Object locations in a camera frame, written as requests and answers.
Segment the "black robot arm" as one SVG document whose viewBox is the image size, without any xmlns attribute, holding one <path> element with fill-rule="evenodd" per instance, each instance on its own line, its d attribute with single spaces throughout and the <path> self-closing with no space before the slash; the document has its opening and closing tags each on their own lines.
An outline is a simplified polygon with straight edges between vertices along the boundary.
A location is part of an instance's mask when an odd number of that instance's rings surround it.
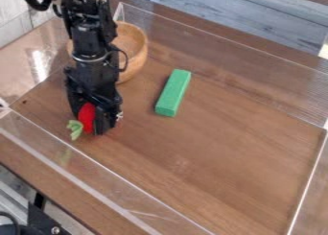
<svg viewBox="0 0 328 235">
<path fill-rule="evenodd" d="M 68 102 L 82 130 L 104 134 L 121 115 L 116 90 L 118 63 L 124 52 L 113 45 L 117 37 L 109 0 L 24 0 L 32 9 L 52 9 L 62 19 L 73 44 L 74 65 L 64 69 Z"/>
</svg>

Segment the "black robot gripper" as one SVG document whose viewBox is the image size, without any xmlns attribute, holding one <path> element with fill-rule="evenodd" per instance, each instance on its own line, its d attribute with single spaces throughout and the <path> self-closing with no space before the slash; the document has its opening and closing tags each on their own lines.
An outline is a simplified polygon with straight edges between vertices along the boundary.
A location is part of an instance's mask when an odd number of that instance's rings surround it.
<svg viewBox="0 0 328 235">
<path fill-rule="evenodd" d="M 93 134 L 102 135 L 114 127 L 121 112 L 121 97 L 116 90 L 118 79 L 118 57 L 109 55 L 96 62 L 77 62 L 64 69 L 66 96 L 74 117 L 85 103 L 96 106 Z"/>
</svg>

